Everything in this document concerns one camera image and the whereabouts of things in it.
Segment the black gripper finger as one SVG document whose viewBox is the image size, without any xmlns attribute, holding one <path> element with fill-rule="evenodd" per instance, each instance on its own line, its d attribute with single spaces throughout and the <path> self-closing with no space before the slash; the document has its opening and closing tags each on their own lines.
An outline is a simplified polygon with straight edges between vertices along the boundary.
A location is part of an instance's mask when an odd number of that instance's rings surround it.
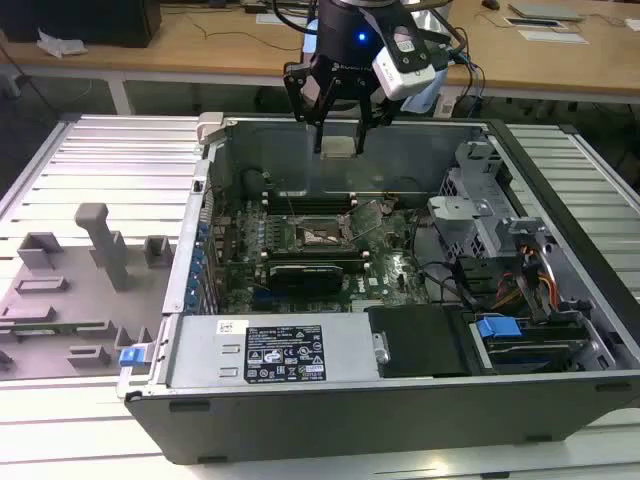
<svg viewBox="0 0 640 480">
<path fill-rule="evenodd" d="M 309 103 L 303 95 L 303 88 L 311 80 L 319 87 L 313 103 Z M 315 128 L 313 151 L 320 153 L 324 122 L 335 101 L 335 76 L 320 65 L 305 66 L 303 63 L 288 62 L 283 67 L 283 82 L 295 119 Z"/>
<path fill-rule="evenodd" d="M 396 102 L 384 98 L 373 110 L 371 92 L 363 91 L 359 96 L 360 119 L 356 128 L 355 152 L 364 151 L 366 136 L 369 130 L 381 126 L 389 126 L 396 115 Z"/>
</svg>

